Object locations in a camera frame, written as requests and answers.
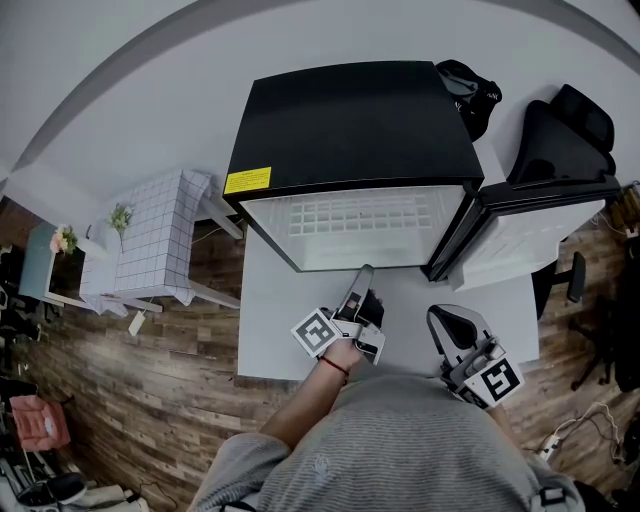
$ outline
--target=pink bag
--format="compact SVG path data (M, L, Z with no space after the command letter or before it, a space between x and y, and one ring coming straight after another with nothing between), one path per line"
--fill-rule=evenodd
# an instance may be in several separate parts
M47 403L35 395L14 396L9 401L23 450L52 450L71 441L59 403Z

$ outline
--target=yellow warning label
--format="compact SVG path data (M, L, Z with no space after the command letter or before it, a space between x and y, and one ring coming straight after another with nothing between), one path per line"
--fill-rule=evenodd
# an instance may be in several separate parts
M247 190L269 188L270 179L271 167L253 169L252 171L234 172L227 176L224 193L235 194L236 192L246 192Z

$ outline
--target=power strip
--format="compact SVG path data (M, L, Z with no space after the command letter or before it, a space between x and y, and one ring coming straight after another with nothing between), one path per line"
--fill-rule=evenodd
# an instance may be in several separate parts
M547 438L544 443L542 449L538 452L538 455L542 457L543 460L549 461L552 455L560 448L562 445L562 439L560 439L556 435L551 435Z

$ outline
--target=flower pot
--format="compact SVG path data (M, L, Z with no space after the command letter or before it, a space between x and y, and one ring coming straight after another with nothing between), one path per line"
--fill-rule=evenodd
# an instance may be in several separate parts
M106 260L109 257L109 253L105 250L104 247L98 245L92 240L88 238L78 237L78 249L80 249L85 254L89 256L93 256L94 258L98 258L100 260Z

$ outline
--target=gray shirt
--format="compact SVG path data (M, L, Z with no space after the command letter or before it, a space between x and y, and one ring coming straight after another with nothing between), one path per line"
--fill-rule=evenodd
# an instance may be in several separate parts
M525 459L486 412L439 381L387 375L345 386L293 452L263 434L227 440L192 508L257 493L265 511L552 510L543 487L584 511L571 481Z

